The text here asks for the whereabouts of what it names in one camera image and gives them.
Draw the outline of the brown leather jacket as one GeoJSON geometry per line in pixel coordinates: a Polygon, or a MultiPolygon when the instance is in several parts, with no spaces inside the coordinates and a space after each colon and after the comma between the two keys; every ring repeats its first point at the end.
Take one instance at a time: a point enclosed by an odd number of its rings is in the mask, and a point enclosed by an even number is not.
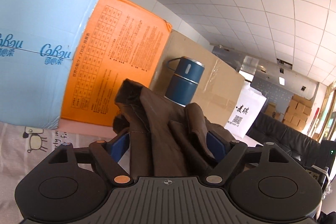
{"type": "Polygon", "coordinates": [[[179,106],[149,88],[126,79],[114,99],[119,114],[113,121],[115,133],[130,135],[130,174],[140,176],[203,176],[217,165],[206,144],[208,132],[234,140],[223,126],[211,123],[201,107],[179,106]]]}

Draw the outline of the white paper bag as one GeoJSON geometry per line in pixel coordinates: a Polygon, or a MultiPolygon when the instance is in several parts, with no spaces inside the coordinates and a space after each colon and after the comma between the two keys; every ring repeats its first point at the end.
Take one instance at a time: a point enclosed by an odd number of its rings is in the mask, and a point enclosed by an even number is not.
{"type": "Polygon", "coordinates": [[[244,138],[265,102],[266,97],[260,91],[251,87],[251,83],[246,81],[224,128],[232,135],[244,138]]]}

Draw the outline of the brown cardboard box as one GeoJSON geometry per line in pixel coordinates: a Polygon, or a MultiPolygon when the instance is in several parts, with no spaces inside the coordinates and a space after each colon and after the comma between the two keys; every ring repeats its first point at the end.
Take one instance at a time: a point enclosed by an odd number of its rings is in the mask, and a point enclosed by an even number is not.
{"type": "Polygon", "coordinates": [[[239,99],[244,85],[243,76],[203,46],[177,31],[172,31],[169,36],[149,89],[164,96],[178,60],[170,63],[169,68],[166,63],[182,56],[205,66],[192,101],[202,108],[203,114],[211,123],[225,126],[239,99]]]}

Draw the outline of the black leather sofa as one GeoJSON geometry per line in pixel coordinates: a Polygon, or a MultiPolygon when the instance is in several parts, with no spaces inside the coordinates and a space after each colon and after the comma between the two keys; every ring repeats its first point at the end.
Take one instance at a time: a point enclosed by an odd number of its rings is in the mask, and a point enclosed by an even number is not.
{"type": "Polygon", "coordinates": [[[269,150],[272,169],[283,165],[285,176],[299,184],[311,175],[325,191],[333,180],[335,169],[335,141],[317,142],[278,120],[260,113],[247,132],[247,136],[260,144],[274,143],[269,150]]]}

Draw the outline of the dark blue thermos bottle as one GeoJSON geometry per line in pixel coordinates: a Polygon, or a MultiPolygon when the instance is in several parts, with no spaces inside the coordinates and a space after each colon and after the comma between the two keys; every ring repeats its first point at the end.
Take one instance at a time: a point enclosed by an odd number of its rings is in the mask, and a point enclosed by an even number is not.
{"type": "Polygon", "coordinates": [[[165,92],[165,97],[181,106],[188,105],[200,83],[205,65],[182,56],[168,60],[166,66],[174,73],[165,92]]]}

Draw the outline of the cartoon printed bed sheet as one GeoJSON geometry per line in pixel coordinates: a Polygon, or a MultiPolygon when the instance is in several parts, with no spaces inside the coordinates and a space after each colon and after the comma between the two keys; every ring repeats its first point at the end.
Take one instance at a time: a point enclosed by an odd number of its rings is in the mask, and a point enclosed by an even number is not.
{"type": "Polygon", "coordinates": [[[109,141],[116,136],[103,126],[70,126],[59,130],[32,129],[34,136],[23,137],[29,129],[1,123],[1,223],[20,223],[22,215],[14,199],[17,184],[61,143],[87,147],[96,140],[109,141]]]}

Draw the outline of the stacked cardboard cartons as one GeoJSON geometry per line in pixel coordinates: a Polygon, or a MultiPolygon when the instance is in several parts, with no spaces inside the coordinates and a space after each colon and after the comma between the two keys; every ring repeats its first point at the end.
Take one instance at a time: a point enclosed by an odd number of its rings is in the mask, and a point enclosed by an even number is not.
{"type": "Polygon", "coordinates": [[[269,103],[264,114],[281,121],[283,124],[302,132],[311,115],[313,102],[304,97],[293,95],[284,113],[276,111],[276,104],[269,103]]]}

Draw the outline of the orange cardboard box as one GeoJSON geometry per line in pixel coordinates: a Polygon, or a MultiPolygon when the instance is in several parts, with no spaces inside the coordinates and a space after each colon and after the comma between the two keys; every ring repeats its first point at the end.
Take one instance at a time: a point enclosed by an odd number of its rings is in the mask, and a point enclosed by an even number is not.
{"type": "Polygon", "coordinates": [[[173,26],[128,0],[98,0],[74,55],[61,118],[111,126],[125,79],[149,86],[173,26]]]}

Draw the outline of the large light blue box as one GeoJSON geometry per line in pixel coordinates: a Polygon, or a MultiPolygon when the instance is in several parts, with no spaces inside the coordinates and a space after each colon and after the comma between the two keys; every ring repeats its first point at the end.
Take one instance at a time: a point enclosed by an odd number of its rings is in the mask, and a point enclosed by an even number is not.
{"type": "Polygon", "coordinates": [[[1,0],[1,121],[58,126],[68,76],[98,0],[1,0]]]}

